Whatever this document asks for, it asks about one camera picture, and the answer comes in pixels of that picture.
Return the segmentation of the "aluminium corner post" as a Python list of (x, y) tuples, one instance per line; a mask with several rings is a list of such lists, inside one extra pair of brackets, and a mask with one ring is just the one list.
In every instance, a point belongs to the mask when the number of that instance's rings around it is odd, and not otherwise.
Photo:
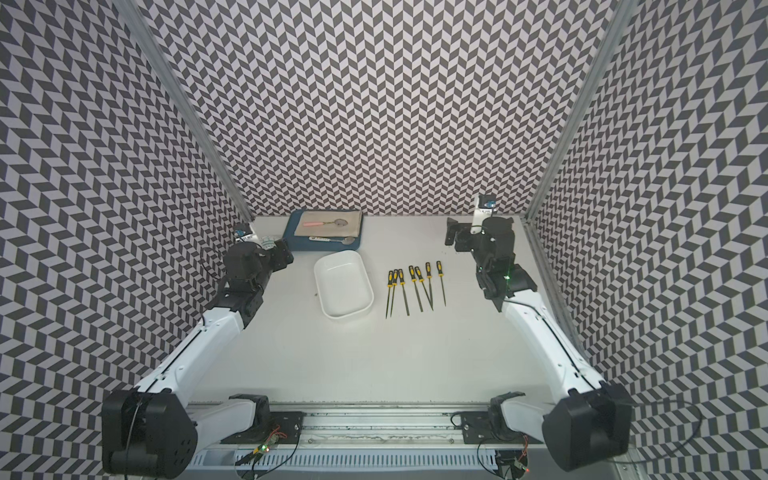
[(564, 163), (578, 129), (590, 108), (614, 53), (638, 6), (637, 0), (621, 0), (608, 24), (605, 37), (600, 42), (596, 56), (587, 71), (584, 83), (576, 97), (555, 149), (547, 163), (541, 181), (535, 190), (525, 219), (531, 222), (543, 206)]
[(188, 126), (193, 138), (199, 145), (212, 170), (218, 176), (240, 216), (246, 221), (251, 221), (253, 215), (248, 202), (230, 175), (225, 162), (222, 160), (165, 55), (156, 44), (154, 36), (139, 11), (137, 3), (129, 0), (115, 0), (112, 4), (130, 30), (131, 37), (146, 56), (160, 84), (175, 104), (180, 116)]

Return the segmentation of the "white plastic storage box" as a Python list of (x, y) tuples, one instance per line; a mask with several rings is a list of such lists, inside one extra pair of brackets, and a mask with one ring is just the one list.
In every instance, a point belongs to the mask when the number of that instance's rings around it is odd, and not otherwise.
[(347, 250), (316, 261), (314, 277), (321, 310), (330, 320), (349, 322), (364, 317), (375, 300), (363, 259)]

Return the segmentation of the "aluminium corner post right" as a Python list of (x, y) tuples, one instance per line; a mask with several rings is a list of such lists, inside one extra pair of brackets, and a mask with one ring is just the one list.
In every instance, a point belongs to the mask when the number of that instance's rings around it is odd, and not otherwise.
[(608, 24), (605, 37), (600, 42), (596, 56), (587, 71), (584, 83), (576, 97), (555, 149), (547, 163), (541, 181), (535, 190), (525, 219), (531, 222), (543, 206), (564, 163), (578, 129), (590, 108), (614, 53), (638, 6), (637, 0), (621, 0)]

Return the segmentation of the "aluminium corner post left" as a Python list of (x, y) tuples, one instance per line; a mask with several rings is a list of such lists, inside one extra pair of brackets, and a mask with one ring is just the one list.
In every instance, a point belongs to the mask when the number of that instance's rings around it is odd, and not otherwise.
[(146, 56), (160, 84), (175, 104), (180, 116), (188, 126), (193, 138), (199, 145), (212, 170), (218, 176), (240, 216), (246, 221), (251, 221), (253, 215), (248, 202), (230, 175), (225, 162), (222, 160), (165, 55), (156, 44), (154, 36), (139, 11), (137, 3), (129, 0), (115, 0), (112, 4), (130, 30), (131, 37)]

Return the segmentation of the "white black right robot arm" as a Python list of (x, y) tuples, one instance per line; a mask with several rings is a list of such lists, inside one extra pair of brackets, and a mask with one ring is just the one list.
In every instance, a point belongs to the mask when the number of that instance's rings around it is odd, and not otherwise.
[(543, 442), (564, 471), (626, 454), (629, 393), (587, 362), (546, 308), (537, 284), (515, 260), (512, 219), (488, 217), (476, 226), (450, 218), (445, 243), (472, 255), (484, 297), (528, 344), (550, 391), (546, 399), (524, 392), (499, 395), (491, 401), (492, 416)]

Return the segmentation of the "black yellow file tool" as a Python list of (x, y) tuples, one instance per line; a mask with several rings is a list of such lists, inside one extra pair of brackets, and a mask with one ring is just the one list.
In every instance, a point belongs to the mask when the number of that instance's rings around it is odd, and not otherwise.
[(394, 316), (394, 306), (395, 306), (395, 299), (396, 299), (396, 289), (398, 284), (398, 270), (394, 269), (391, 272), (391, 295), (390, 295), (390, 303), (389, 303), (389, 316)]
[(432, 299), (431, 299), (431, 294), (429, 293), (429, 291), (427, 289), (427, 285), (426, 285), (426, 282), (425, 282), (424, 277), (422, 275), (422, 271), (421, 271), (420, 267), (418, 265), (415, 266), (414, 267), (414, 271), (415, 271), (415, 275), (416, 275), (416, 277), (417, 277), (417, 279), (418, 279), (418, 281), (419, 281), (419, 283), (420, 283), (420, 285), (421, 285), (421, 287), (422, 287), (422, 289), (424, 291), (425, 298), (426, 298), (426, 300), (428, 302), (428, 305), (430, 306), (430, 309), (433, 310), (433, 303), (432, 303)]
[(386, 304), (385, 304), (385, 318), (388, 318), (390, 314), (390, 304), (391, 304), (391, 298), (392, 298), (393, 283), (394, 283), (394, 272), (393, 270), (389, 270), (388, 278), (387, 278), (387, 298), (386, 298)]
[(426, 272), (426, 278), (427, 278), (426, 292), (428, 293), (430, 308), (434, 311), (434, 296), (433, 296), (433, 289), (432, 289), (432, 268), (431, 268), (431, 263), (429, 261), (425, 263), (425, 272)]
[(416, 299), (417, 299), (419, 310), (420, 310), (420, 312), (423, 312), (424, 311), (423, 310), (423, 304), (422, 304), (422, 301), (421, 301), (421, 298), (420, 298), (420, 294), (419, 294), (419, 291), (418, 291), (417, 275), (416, 275), (414, 266), (413, 265), (409, 265), (408, 271), (409, 271), (409, 275), (410, 275), (410, 278), (411, 278), (411, 281), (412, 281), (412, 284), (413, 284), (414, 292), (416, 294)]
[(409, 307), (409, 303), (408, 303), (408, 299), (407, 299), (406, 283), (405, 283), (403, 269), (398, 269), (397, 270), (397, 277), (398, 277), (398, 283), (399, 283), (401, 291), (402, 291), (402, 297), (403, 297), (403, 301), (404, 301), (404, 305), (405, 305), (406, 315), (410, 316), (410, 307)]
[(447, 296), (446, 296), (445, 283), (444, 283), (443, 264), (442, 264), (442, 262), (440, 260), (438, 260), (436, 262), (436, 267), (437, 267), (438, 277), (439, 277), (440, 285), (441, 285), (441, 294), (442, 294), (443, 305), (447, 306)]

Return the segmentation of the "beige folded cloth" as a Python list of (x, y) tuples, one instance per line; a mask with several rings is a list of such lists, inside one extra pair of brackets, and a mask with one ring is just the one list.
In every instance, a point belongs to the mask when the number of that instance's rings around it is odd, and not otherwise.
[(304, 211), (294, 230), (298, 237), (357, 237), (361, 230), (361, 211)]

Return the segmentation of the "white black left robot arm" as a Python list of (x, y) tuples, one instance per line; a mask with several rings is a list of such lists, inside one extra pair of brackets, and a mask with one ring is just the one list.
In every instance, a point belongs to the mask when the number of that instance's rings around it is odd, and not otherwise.
[(242, 333), (264, 301), (272, 273), (294, 260), (278, 239), (265, 249), (245, 241), (223, 257), (221, 290), (201, 321), (150, 374), (103, 401), (102, 466), (123, 478), (174, 479), (201, 450), (241, 432), (266, 437), (271, 420), (264, 395), (239, 394), (202, 412), (187, 406), (214, 361)]

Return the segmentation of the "white handled metal spoon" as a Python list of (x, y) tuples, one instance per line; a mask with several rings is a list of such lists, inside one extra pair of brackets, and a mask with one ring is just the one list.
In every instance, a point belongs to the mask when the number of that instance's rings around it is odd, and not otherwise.
[(313, 242), (340, 243), (343, 245), (351, 245), (355, 243), (358, 239), (356, 237), (331, 238), (331, 237), (310, 236), (308, 237), (308, 240)]

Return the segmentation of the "pink handled slotted spoon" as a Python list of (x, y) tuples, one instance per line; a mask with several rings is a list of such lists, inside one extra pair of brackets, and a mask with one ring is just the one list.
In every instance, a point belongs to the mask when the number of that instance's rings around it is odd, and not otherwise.
[(322, 227), (322, 226), (336, 226), (336, 227), (344, 227), (348, 225), (348, 221), (343, 218), (335, 219), (333, 221), (308, 221), (303, 222), (302, 226), (306, 228), (313, 228), (313, 227)]

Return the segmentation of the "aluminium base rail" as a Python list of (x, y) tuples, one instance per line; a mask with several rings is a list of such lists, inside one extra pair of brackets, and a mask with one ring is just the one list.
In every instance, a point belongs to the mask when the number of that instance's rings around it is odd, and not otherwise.
[[(485, 405), (313, 405), (274, 404), (271, 412), (305, 413), (295, 457), (264, 479), (495, 479), (476, 459), (477, 445), (463, 442), (451, 422), (461, 411)], [(523, 434), (490, 418), (498, 442), (486, 449), (519, 449)], [(233, 464), (258, 445), (215, 443), (199, 451), (182, 479), (239, 479)], [(257, 465), (263, 471), (285, 459), (294, 444), (280, 443)], [(529, 437), (529, 469), (522, 479), (642, 479), (635, 467), (607, 461), (563, 471), (545, 445)]]

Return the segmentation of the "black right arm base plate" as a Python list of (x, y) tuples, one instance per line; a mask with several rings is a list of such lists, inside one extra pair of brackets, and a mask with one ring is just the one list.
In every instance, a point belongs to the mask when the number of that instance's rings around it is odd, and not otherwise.
[(467, 445), (498, 442), (487, 411), (461, 411), (452, 415), (451, 422), (462, 434)]

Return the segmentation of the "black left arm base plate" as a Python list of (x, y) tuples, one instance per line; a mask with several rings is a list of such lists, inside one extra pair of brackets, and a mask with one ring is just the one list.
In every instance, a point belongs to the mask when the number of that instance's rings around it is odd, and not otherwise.
[(296, 444), (299, 432), (303, 428), (305, 413), (301, 411), (271, 412), (264, 419), (259, 419), (255, 426), (225, 437), (220, 441), (224, 445), (256, 445), (267, 440), (267, 436), (276, 430), (279, 443)]

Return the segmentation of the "teal rectangular tray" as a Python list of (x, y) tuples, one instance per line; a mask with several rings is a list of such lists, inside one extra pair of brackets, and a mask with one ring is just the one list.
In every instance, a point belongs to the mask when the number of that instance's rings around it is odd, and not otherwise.
[(357, 250), (361, 246), (361, 234), (356, 236), (358, 240), (351, 245), (343, 245), (340, 243), (313, 242), (308, 240), (308, 237), (306, 236), (298, 236), (296, 234), (296, 230), (299, 228), (301, 217), (304, 213), (310, 213), (310, 210), (300, 209), (292, 212), (289, 216), (287, 226), (283, 233), (283, 238), (287, 241), (288, 246), (293, 252), (331, 253), (344, 250)]

